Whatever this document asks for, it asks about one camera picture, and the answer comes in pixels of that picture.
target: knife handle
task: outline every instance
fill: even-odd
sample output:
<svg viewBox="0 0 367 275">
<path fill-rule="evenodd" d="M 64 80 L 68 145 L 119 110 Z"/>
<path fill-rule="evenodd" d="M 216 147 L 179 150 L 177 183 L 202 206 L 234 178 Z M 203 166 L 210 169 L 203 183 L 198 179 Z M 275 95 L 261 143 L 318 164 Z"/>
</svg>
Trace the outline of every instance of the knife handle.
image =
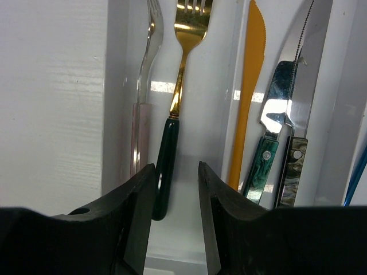
<svg viewBox="0 0 367 275">
<path fill-rule="evenodd" d="M 153 208 L 153 220 L 155 221 L 164 219 L 167 214 L 178 132 L 179 120 L 168 118 L 162 136 L 156 167 L 157 192 Z"/>
<path fill-rule="evenodd" d="M 257 145 L 255 157 L 252 161 L 250 173 L 243 192 L 246 198 L 257 204 L 259 204 L 263 194 L 275 153 L 278 149 L 278 144 L 276 140 L 262 137 Z"/>
<path fill-rule="evenodd" d="M 134 104 L 132 108 L 130 177 L 148 164 L 150 117 L 151 104 Z"/>
<path fill-rule="evenodd" d="M 308 142 L 302 137 L 288 137 L 274 207 L 294 206 Z"/>
</svg>

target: silver fork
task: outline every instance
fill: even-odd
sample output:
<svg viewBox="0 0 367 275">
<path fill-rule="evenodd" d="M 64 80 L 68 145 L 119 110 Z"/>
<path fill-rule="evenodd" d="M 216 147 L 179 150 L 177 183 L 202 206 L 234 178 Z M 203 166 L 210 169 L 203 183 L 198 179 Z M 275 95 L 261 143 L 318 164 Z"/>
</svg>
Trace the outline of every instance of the silver fork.
<svg viewBox="0 0 367 275">
<path fill-rule="evenodd" d="M 149 11 L 148 39 L 140 67 L 138 98 L 133 106 L 130 176 L 148 162 L 151 104 L 147 102 L 149 71 L 163 41 L 163 17 L 158 0 L 147 0 Z"/>
</svg>

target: fork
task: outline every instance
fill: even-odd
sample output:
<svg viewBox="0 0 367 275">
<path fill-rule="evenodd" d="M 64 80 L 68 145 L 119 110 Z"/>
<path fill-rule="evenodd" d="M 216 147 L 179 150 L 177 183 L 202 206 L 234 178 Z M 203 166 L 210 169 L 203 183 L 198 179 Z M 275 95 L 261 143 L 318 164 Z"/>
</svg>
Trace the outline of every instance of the fork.
<svg viewBox="0 0 367 275">
<path fill-rule="evenodd" d="M 213 0 L 178 0 L 174 30 L 182 46 L 182 60 L 179 66 L 176 86 L 166 120 L 161 147 L 159 149 L 156 176 L 157 196 L 153 219 L 160 221 L 167 214 L 175 155 L 179 133 L 179 111 L 185 79 L 185 68 L 189 53 L 205 38 L 208 31 Z"/>
<path fill-rule="evenodd" d="M 163 17 L 158 0 L 147 0 L 149 12 L 148 39 L 140 66 L 138 98 L 132 111 L 130 176 L 148 162 L 151 104 L 147 102 L 149 71 L 163 41 Z"/>
</svg>

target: steak knife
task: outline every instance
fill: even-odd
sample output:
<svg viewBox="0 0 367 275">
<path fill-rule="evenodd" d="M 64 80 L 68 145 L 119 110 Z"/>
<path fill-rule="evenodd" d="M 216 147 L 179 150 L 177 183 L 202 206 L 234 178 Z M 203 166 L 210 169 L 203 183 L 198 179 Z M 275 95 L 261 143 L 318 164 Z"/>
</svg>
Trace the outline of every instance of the steak knife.
<svg viewBox="0 0 367 275">
<path fill-rule="evenodd" d="M 307 150 L 307 128 L 333 0 L 315 0 L 300 53 L 293 93 L 287 106 L 291 127 L 274 207 L 294 206 Z"/>
<path fill-rule="evenodd" d="M 288 101 L 291 96 L 295 60 L 302 46 L 302 33 L 310 10 L 311 0 L 305 1 L 288 32 L 267 95 L 265 96 L 260 124 L 265 134 L 260 138 L 246 184 L 242 190 L 249 200 L 259 204 L 278 149 L 278 138 L 284 125 Z"/>
</svg>

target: gold fork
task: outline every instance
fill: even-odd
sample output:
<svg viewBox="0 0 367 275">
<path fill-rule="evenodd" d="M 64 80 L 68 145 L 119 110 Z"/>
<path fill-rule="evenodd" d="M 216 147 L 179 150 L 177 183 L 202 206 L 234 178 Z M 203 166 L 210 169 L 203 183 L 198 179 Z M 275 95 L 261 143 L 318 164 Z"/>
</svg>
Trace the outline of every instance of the gold fork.
<svg viewBox="0 0 367 275">
<path fill-rule="evenodd" d="M 164 219 L 173 176 L 174 161 L 179 132 L 179 110 L 182 101 L 186 62 L 189 53 L 200 44 L 208 31 L 213 0 L 178 0 L 174 30 L 182 46 L 182 60 L 174 88 L 170 116 L 166 120 L 157 161 L 157 197 L 154 204 L 153 219 Z"/>
</svg>

